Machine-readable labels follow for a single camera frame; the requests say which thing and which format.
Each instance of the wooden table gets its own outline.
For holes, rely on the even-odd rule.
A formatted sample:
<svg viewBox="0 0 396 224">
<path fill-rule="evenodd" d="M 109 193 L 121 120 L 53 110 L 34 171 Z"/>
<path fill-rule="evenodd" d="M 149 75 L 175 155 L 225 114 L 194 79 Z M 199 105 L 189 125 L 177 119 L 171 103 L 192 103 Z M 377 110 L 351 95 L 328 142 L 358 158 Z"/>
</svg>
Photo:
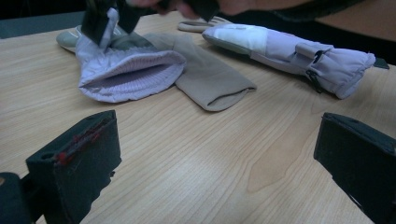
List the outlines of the wooden table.
<svg viewBox="0 0 396 224">
<path fill-rule="evenodd" d="M 182 20 L 147 16 L 136 32 L 178 34 Z M 113 105 L 78 90 L 78 60 L 57 45 L 59 33 L 0 40 L 0 172 L 23 177 L 27 157 L 81 119 L 115 109 L 122 163 L 83 223 L 371 223 L 313 152 L 324 112 L 396 137 L 396 66 L 368 69 L 338 100 L 191 34 L 257 91 L 219 113 L 176 87 Z"/>
</svg>

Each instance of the black strap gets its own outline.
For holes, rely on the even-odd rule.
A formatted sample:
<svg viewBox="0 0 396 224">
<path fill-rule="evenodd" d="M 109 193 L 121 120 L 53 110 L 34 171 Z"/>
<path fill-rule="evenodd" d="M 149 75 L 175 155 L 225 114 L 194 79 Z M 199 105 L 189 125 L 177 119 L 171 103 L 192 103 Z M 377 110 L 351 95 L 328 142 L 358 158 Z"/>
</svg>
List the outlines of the black strap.
<svg viewBox="0 0 396 224">
<path fill-rule="evenodd" d="M 314 0 L 291 7 L 272 11 L 285 21 L 312 21 L 315 18 L 328 16 L 344 10 L 363 0 Z"/>
</svg>

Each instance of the lavender fabric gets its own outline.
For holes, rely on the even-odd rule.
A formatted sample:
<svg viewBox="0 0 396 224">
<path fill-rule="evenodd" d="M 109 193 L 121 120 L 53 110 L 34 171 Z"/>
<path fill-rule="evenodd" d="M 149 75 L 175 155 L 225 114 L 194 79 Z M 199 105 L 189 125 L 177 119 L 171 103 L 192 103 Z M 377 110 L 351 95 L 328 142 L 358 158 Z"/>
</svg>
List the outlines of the lavender fabric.
<svg viewBox="0 0 396 224">
<path fill-rule="evenodd" d="M 375 62 L 372 53 L 335 49 L 260 26 L 218 25 L 206 29 L 203 37 L 278 70 L 305 76 L 318 89 L 334 93 L 339 99 L 347 98 L 358 88 L 365 70 Z"/>
<path fill-rule="evenodd" d="M 80 90 L 97 101 L 138 100 L 168 89 L 182 74 L 185 58 L 173 50 L 157 50 L 143 37 L 114 36 L 118 12 L 107 12 L 109 23 L 100 45 L 81 35 L 76 45 Z"/>
</svg>

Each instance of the table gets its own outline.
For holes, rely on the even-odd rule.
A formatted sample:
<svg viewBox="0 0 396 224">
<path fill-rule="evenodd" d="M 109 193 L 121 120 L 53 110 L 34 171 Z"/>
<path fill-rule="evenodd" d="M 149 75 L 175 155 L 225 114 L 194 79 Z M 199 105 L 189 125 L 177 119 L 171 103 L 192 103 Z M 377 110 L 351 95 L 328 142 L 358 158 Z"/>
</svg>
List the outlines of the table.
<svg viewBox="0 0 396 224">
<path fill-rule="evenodd" d="M 136 32 L 181 34 L 182 20 L 150 15 Z M 324 112 L 396 137 L 396 66 L 368 69 L 338 100 L 190 34 L 258 89 L 218 113 L 177 87 L 113 105 L 78 90 L 78 61 L 57 45 L 60 32 L 0 40 L 0 172 L 23 177 L 27 157 L 81 119 L 115 109 L 122 163 L 82 223 L 371 223 L 313 152 Z"/>
</svg>

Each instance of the beige fabric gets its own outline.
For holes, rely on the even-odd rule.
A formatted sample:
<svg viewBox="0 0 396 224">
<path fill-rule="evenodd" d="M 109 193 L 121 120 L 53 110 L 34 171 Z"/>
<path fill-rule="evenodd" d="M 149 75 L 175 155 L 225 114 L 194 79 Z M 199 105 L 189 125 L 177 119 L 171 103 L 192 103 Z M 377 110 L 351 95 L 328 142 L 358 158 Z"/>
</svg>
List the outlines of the beige fabric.
<svg viewBox="0 0 396 224">
<path fill-rule="evenodd" d="M 194 45 L 189 35 L 148 34 L 144 37 L 157 49 L 172 49 L 186 58 L 185 71 L 176 85 L 205 110 L 227 109 L 257 89 L 229 65 Z"/>
</svg>

